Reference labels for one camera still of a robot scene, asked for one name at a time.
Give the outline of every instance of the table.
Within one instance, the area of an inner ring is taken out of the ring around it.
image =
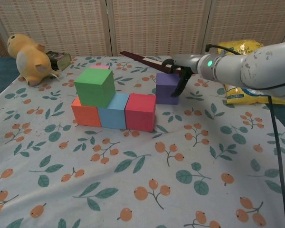
[[[36,87],[17,78],[0,95],[0,228],[284,226],[264,104],[226,104],[193,76],[178,105],[156,106],[153,133],[78,126],[74,79],[90,65],[110,65],[117,92],[155,93],[158,71],[126,57],[75,57]]]

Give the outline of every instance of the yellow snack bag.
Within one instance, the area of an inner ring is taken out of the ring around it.
[[[249,55],[255,50],[263,47],[263,44],[251,39],[244,39],[238,41],[221,42],[218,45],[230,48],[242,55]],[[231,52],[227,52],[218,48],[218,53],[224,53],[226,55],[233,55]],[[226,103],[227,104],[253,104],[256,102],[268,104],[268,96],[260,91],[253,89],[246,89],[240,87],[234,87],[231,85],[225,85],[226,90]],[[285,105],[285,99],[272,97],[274,104]]]

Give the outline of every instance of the yellow plush toy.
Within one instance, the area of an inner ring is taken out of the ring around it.
[[[43,78],[58,76],[45,53],[45,46],[23,34],[14,34],[8,40],[8,52],[16,59],[17,69],[29,86],[38,85]]]

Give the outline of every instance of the black cable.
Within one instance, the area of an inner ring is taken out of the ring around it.
[[[276,118],[275,118],[275,112],[274,112],[274,107],[272,104],[271,96],[268,96],[268,101],[269,101],[269,109],[270,109],[270,114],[271,114],[272,125],[273,125],[274,133],[275,133],[276,152],[277,152],[277,160],[279,163],[279,174],[280,174],[280,182],[281,182],[283,204],[284,204],[284,215],[285,215],[285,181],[284,181],[284,174],[283,174],[281,147],[280,147],[280,141],[279,141],[279,134],[278,134],[277,127],[276,127]]]
[[[228,47],[223,47],[223,46],[220,46],[220,45],[215,45],[215,44],[206,44],[206,48],[205,48],[205,51],[206,52],[209,52],[210,51],[210,48],[220,48],[220,49],[223,49],[223,50],[225,50],[225,51],[228,51],[228,52],[231,52],[231,53],[233,53],[233,54],[235,54],[235,55],[240,55],[240,53],[238,53],[237,51],[235,51],[235,50],[232,50],[232,49],[230,49],[230,48],[228,48]]]

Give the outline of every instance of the pink cube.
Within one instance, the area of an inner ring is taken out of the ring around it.
[[[91,65],[90,68],[109,70],[109,69],[110,69],[110,66],[107,66],[107,65]]]
[[[125,108],[127,129],[152,132],[155,122],[156,96],[130,94]]]

